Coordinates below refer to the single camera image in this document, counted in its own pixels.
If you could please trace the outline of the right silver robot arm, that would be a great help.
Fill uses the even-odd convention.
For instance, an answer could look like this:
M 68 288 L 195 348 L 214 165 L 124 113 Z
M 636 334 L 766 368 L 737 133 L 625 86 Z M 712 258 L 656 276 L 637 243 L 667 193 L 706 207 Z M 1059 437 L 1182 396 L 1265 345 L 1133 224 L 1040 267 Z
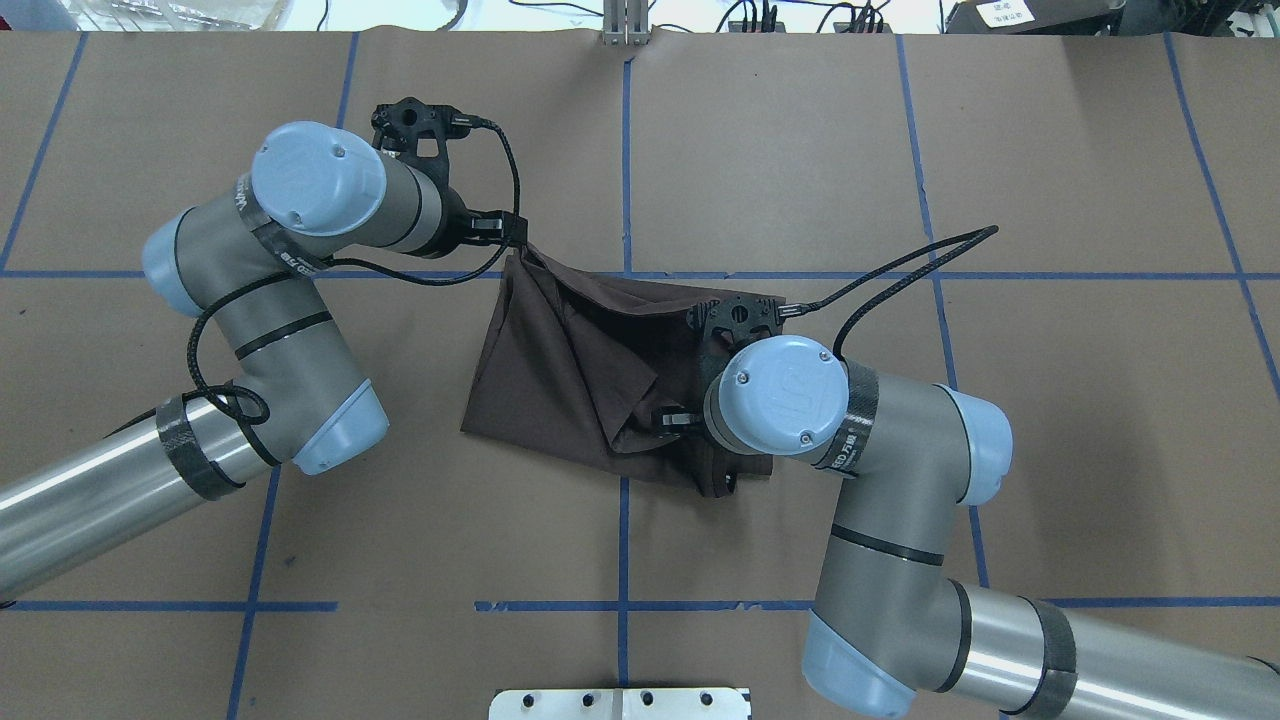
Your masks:
M 773 299 L 687 310 L 701 405 L 664 414 L 735 457 L 842 480 L 803 675 L 829 702 L 901 719 L 922 691 L 1011 719 L 1275 719 L 1277 665 L 1183 644 L 945 575 L 961 506 L 993 498 L 1012 430 L 993 404 L 837 355 Z

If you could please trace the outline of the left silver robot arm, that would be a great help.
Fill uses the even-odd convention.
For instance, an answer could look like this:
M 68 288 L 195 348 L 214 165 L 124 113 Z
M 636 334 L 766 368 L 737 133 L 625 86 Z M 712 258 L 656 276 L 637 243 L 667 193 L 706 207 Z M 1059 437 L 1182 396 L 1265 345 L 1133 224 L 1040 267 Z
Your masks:
M 273 129 L 224 195 L 147 240 L 143 274 L 193 319 L 192 386 L 3 489 L 3 606 L 284 464 L 317 475 L 389 420 L 315 278 L 365 246 L 438 259 L 526 242 L 518 167 L 490 119 L 415 97 L 372 138 L 315 120 Z

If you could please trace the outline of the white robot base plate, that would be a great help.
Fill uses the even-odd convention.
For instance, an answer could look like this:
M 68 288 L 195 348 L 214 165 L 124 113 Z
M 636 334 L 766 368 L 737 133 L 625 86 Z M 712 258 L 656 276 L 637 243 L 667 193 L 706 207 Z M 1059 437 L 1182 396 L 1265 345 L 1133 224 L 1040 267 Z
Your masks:
M 753 719 L 750 691 L 731 687 L 512 689 L 489 719 Z

